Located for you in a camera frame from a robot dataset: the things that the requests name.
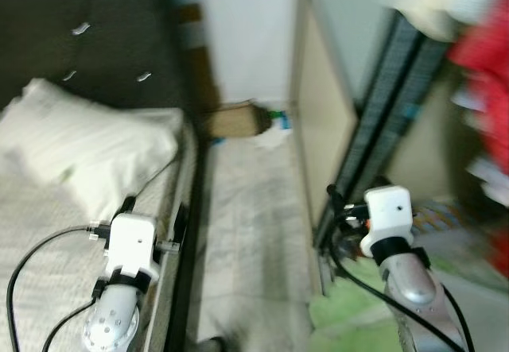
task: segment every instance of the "bed frame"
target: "bed frame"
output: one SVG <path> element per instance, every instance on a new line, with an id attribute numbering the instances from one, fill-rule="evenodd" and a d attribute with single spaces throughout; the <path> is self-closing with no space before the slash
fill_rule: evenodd
<path id="1" fill-rule="evenodd" d="M 207 142 L 185 71 L 172 0 L 0 0 L 0 110 L 33 77 L 116 108 L 181 108 L 197 166 L 165 351 L 183 350 Z"/>

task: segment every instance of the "dark upholstered headboard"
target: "dark upholstered headboard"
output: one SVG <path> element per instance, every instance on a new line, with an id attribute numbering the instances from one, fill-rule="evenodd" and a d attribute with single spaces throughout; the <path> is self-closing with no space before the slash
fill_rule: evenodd
<path id="1" fill-rule="evenodd" d="M 44 77 L 113 107 L 187 110 L 192 102 L 170 5 L 0 0 L 0 109 L 31 78 Z"/>

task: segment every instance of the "floor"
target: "floor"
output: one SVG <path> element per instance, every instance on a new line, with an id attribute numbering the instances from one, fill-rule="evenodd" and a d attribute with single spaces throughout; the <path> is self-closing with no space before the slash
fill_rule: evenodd
<path id="1" fill-rule="evenodd" d="M 193 287 L 189 336 L 221 335 L 242 352 L 305 351 L 309 226 L 291 130 L 226 139 L 212 146 L 212 161 L 195 273 L 203 280 Z"/>

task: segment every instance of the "white pillow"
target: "white pillow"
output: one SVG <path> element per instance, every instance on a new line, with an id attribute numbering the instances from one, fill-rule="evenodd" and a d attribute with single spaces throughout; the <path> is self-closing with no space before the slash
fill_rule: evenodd
<path id="1" fill-rule="evenodd" d="M 14 152 L 39 183 L 60 184 L 90 220 L 109 221 L 175 156 L 167 126 L 32 79 L 0 118 L 0 152 Z"/>

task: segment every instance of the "black cable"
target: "black cable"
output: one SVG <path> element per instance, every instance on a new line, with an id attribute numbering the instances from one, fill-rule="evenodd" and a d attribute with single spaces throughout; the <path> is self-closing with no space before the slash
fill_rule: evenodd
<path id="1" fill-rule="evenodd" d="M 474 342 L 472 341 L 472 336 L 470 335 L 470 330 L 468 329 L 467 321 L 465 320 L 463 316 L 463 312 L 461 312 L 460 306 L 454 299 L 453 294 L 444 286 L 445 296 L 447 296 L 447 299 L 449 299 L 449 302 L 451 302 L 451 305 L 454 308 L 454 311 L 456 312 L 456 315 L 458 316 L 458 320 L 460 320 L 461 329 L 463 330 L 463 336 L 467 343 L 468 352 L 476 352 L 474 348 Z"/>
<path id="2" fill-rule="evenodd" d="M 368 291 L 370 294 L 376 296 L 377 298 L 383 300 L 385 303 L 389 304 L 393 308 L 397 309 L 398 311 L 402 312 L 403 314 L 407 315 L 412 320 L 416 321 L 417 323 L 421 324 L 424 328 L 426 328 L 429 332 L 436 335 L 442 342 L 447 344 L 452 350 L 455 352 L 465 352 L 463 348 L 458 346 L 451 338 L 449 338 L 446 334 L 444 334 L 442 331 L 440 331 L 438 328 L 436 328 L 433 324 L 425 321 L 421 316 L 414 314 L 411 310 L 406 308 L 405 306 L 398 303 L 396 300 L 390 298 L 389 296 L 381 293 L 378 290 L 375 290 L 370 285 L 365 284 L 361 280 L 357 279 L 353 275 L 350 274 L 349 271 L 346 270 L 345 267 L 340 262 L 340 259 L 336 255 L 336 249 L 334 247 L 334 244 L 331 241 L 329 241 L 329 249 L 331 253 L 332 260 L 340 270 L 340 273 L 351 280 L 353 283 L 357 284 L 359 287 L 363 288 L 364 290 Z"/>
<path id="3" fill-rule="evenodd" d="M 70 319 L 72 319 L 74 316 L 78 315 L 79 313 L 85 311 L 86 309 L 92 307 L 95 303 L 95 298 L 92 299 L 90 302 L 88 302 L 87 304 L 84 304 L 83 306 L 81 307 L 78 307 L 76 310 L 74 310 L 73 312 L 71 312 L 69 315 L 65 316 L 51 331 L 51 333 L 49 334 L 48 338 L 46 339 L 46 342 L 45 342 L 45 345 L 42 347 L 42 352 L 48 352 L 49 350 L 49 346 L 51 345 L 51 342 L 53 341 L 53 338 L 55 337 L 56 333 L 58 332 L 59 329 L 62 328 L 62 326 L 64 324 L 66 324 L 67 321 L 69 321 Z"/>
<path id="4" fill-rule="evenodd" d="M 9 333 L 10 333 L 10 342 L 13 347 L 13 352 L 19 352 L 19 342 L 17 340 L 17 332 L 16 332 L 16 323 L 14 321 L 14 306 L 13 306 L 13 296 L 14 296 L 14 285 L 16 284 L 16 279 L 23 266 L 25 266 L 26 262 L 37 252 L 42 246 L 46 243 L 52 241 L 53 239 L 60 237 L 61 235 L 71 233 L 73 231 L 93 231 L 93 228 L 90 226 L 74 226 L 69 227 L 68 229 L 57 231 L 39 243 L 37 243 L 25 256 L 19 261 L 14 269 L 12 275 L 10 276 L 9 285 L 7 286 L 7 323 L 9 324 Z"/>

